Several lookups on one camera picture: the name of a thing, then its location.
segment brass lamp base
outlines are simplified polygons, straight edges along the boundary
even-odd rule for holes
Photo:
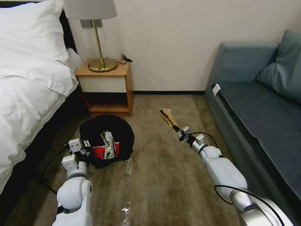
[[[117,67],[117,62],[109,58],[99,58],[90,61],[88,67],[91,71],[106,72],[115,69]]]

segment black wire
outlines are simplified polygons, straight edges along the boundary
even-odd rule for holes
[[[242,190],[242,189],[235,188],[235,187],[231,187],[231,186],[227,186],[227,185],[215,185],[215,186],[214,186],[215,192],[216,192],[217,195],[218,195],[224,202],[226,202],[227,204],[232,204],[232,205],[233,205],[233,203],[227,202],[226,200],[224,200],[224,199],[220,196],[220,194],[219,194],[219,193],[217,192],[217,190],[216,190],[217,187],[231,188],[231,189],[233,189],[233,190],[243,192],[243,193],[245,193],[245,194],[247,194],[247,195],[250,195],[250,196],[252,196],[252,197],[258,199],[259,201],[263,202],[267,207],[269,207],[269,208],[273,211],[273,213],[276,215],[276,217],[277,217],[278,220],[280,221],[281,225],[282,225],[282,226],[285,226],[284,223],[283,223],[283,221],[282,221],[282,219],[281,219],[281,217],[280,217],[279,214],[276,212],[276,210],[274,210],[273,207],[271,207],[270,204],[268,204],[266,201],[264,201],[262,198],[258,197],[257,195],[254,195],[254,194],[251,193],[251,192],[244,191],[244,190]]]
[[[53,190],[45,181],[41,181],[42,184],[52,193],[54,193],[55,195],[57,195],[57,192],[55,190]]]
[[[216,143],[215,139],[214,139],[214,138],[213,138],[213,137],[212,137],[210,134],[208,134],[208,133],[205,133],[205,132],[194,132],[194,133],[186,133],[186,135],[193,135],[193,134],[197,134],[197,133],[206,134],[207,136],[211,137],[211,139],[213,140],[213,142],[214,142],[214,144],[215,144],[216,148],[218,148],[218,146],[217,146],[217,143]]]
[[[39,174],[38,171],[35,172],[36,174],[36,178],[38,181],[40,181],[41,184],[43,184],[48,190],[50,190],[52,193],[54,193],[55,195],[57,195],[57,192],[55,190],[53,190],[45,181],[45,178]]]
[[[47,170],[47,168],[50,166],[50,164],[52,163],[52,161],[53,160],[55,160],[56,159],[56,157],[58,157],[63,151],[65,151],[66,150],[66,146],[62,149],[62,150],[60,150],[48,163],[47,163],[47,165],[45,166],[45,168],[44,168],[44,170],[43,170],[43,173],[42,173],[42,176],[44,176],[45,175],[45,172],[46,172],[46,170]]]
[[[233,203],[228,202],[227,200],[225,200],[225,199],[219,194],[219,192],[217,191],[216,187],[217,187],[217,186],[215,185],[213,188],[214,188],[216,194],[219,196],[219,198],[220,198],[221,200],[223,200],[225,203],[227,203],[227,204],[229,204],[229,205],[233,205]]]
[[[127,58],[124,54],[121,55],[121,58],[125,60],[125,63],[121,63],[119,61],[117,61],[117,63],[126,64],[127,62],[130,62],[130,63],[133,62],[131,59]]]

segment white wall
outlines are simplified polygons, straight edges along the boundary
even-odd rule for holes
[[[205,90],[223,41],[280,41],[301,29],[300,0],[115,0],[99,37],[106,57],[131,58],[134,90]],[[93,29],[70,20],[83,60],[97,57]]]

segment carpet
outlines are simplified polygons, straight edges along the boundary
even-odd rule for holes
[[[132,157],[104,169],[89,168],[94,188],[93,225],[238,226],[234,207],[215,194],[214,184],[200,156],[187,143],[179,142],[177,134],[160,117],[158,109],[162,107],[172,109],[180,127],[190,126],[191,132],[211,134],[222,154],[231,158],[203,96],[135,95],[132,116],[125,118],[135,134]],[[85,120],[87,118],[75,120],[77,127]],[[74,125],[70,127],[73,137],[78,137],[79,129],[73,131]],[[40,170],[62,144],[68,142],[64,136],[66,130],[68,128],[58,133],[51,151],[40,163]],[[206,141],[214,145],[210,138]],[[67,151],[60,155],[45,175],[55,190],[66,179],[60,164],[66,155]],[[52,225],[56,206],[55,195],[32,180],[5,225]],[[127,214],[122,211],[125,207],[129,209]]]

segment blue cushion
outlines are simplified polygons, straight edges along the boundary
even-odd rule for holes
[[[285,31],[276,60],[259,74],[257,81],[301,103],[301,32]]]

